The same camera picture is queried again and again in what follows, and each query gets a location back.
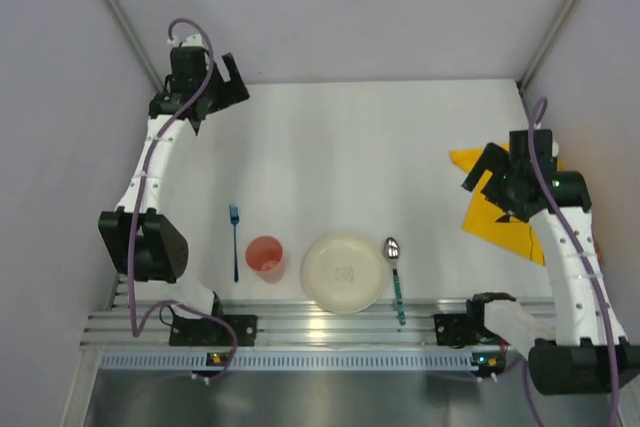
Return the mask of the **yellow Pikachu placemat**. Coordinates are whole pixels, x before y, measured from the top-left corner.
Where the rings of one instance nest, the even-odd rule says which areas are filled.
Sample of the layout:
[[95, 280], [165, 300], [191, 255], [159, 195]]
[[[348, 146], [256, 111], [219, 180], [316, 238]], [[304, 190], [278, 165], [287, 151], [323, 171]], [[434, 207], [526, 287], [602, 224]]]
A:
[[532, 218], [529, 222], [515, 217], [507, 219], [506, 213], [481, 193], [489, 179], [490, 174], [484, 173], [478, 189], [472, 193], [462, 230], [534, 264], [545, 266], [544, 248], [530, 222]]

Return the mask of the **metal spoon green handle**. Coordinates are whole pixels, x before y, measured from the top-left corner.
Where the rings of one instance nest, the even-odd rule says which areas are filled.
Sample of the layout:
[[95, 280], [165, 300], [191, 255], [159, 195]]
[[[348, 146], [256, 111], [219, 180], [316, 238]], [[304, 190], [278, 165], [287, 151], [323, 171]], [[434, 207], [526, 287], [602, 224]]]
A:
[[400, 258], [400, 246], [397, 240], [393, 237], [387, 237], [383, 245], [384, 256], [389, 263], [392, 270], [393, 285], [396, 299], [396, 309], [399, 324], [401, 326], [406, 325], [406, 313], [404, 306], [404, 299], [402, 295], [402, 288], [400, 283], [400, 276], [398, 272], [398, 261]]

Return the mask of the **blue plastic fork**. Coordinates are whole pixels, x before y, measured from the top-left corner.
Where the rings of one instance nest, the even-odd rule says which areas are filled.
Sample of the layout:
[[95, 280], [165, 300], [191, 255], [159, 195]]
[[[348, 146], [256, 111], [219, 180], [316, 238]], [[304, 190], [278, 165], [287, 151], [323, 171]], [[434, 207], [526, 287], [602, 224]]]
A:
[[237, 228], [240, 222], [239, 208], [235, 203], [229, 205], [230, 223], [233, 229], [233, 261], [234, 261], [234, 282], [239, 282], [239, 265], [238, 265], [238, 247], [237, 247]]

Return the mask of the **pink plastic cup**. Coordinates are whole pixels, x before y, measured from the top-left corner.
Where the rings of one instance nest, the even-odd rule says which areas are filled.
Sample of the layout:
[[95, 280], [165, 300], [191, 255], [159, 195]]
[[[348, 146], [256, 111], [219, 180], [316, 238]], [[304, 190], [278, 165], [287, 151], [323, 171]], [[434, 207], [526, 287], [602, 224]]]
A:
[[245, 250], [248, 267], [263, 281], [278, 283], [284, 276], [284, 250], [281, 243], [272, 236], [253, 239]]

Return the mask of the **cream round plate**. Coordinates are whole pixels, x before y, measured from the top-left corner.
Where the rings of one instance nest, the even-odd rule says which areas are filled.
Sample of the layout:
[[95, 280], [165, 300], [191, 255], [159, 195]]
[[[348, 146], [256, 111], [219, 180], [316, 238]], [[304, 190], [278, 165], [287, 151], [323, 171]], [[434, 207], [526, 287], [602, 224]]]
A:
[[391, 272], [380, 248], [368, 237], [338, 232], [316, 242], [301, 263], [301, 284], [319, 307], [355, 314], [386, 290]]

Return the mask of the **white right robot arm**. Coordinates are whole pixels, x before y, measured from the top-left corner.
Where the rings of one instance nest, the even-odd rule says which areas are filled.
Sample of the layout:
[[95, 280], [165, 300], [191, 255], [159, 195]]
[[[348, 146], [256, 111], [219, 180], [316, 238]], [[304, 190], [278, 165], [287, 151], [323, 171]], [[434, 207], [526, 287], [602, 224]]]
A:
[[504, 339], [526, 358], [543, 395], [611, 394], [639, 374], [631, 343], [609, 302], [592, 235], [592, 202], [577, 171], [561, 170], [550, 130], [512, 131], [487, 144], [462, 186], [504, 217], [529, 225], [541, 245], [555, 308], [549, 327], [507, 293], [466, 302], [476, 331]]

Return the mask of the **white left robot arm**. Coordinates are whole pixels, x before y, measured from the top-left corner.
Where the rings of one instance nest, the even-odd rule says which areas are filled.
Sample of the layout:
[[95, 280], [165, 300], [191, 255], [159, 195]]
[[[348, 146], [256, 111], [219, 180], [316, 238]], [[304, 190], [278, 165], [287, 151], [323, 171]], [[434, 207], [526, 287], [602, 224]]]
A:
[[176, 41], [171, 72], [149, 104], [143, 149], [127, 190], [98, 229], [116, 271], [135, 288], [174, 301], [185, 317], [218, 315], [218, 296], [188, 272], [189, 245], [168, 210], [183, 164], [205, 119], [249, 98], [232, 54], [222, 77], [199, 34]]

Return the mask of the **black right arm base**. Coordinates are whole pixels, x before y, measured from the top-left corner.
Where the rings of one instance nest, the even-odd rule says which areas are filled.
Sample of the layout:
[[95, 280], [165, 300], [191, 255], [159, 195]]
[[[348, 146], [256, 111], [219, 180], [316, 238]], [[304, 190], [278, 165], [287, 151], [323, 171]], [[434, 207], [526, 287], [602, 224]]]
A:
[[438, 346], [460, 349], [483, 342], [477, 323], [467, 314], [436, 314], [433, 321]]

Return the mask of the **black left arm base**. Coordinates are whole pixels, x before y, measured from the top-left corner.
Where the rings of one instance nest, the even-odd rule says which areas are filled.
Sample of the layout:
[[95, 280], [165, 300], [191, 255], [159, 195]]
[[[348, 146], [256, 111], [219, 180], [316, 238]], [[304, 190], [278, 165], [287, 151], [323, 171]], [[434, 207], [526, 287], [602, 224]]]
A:
[[[223, 320], [232, 328], [239, 347], [255, 345], [258, 317], [255, 315], [225, 315]], [[211, 320], [175, 317], [172, 321], [169, 345], [173, 347], [230, 347], [228, 330]]]

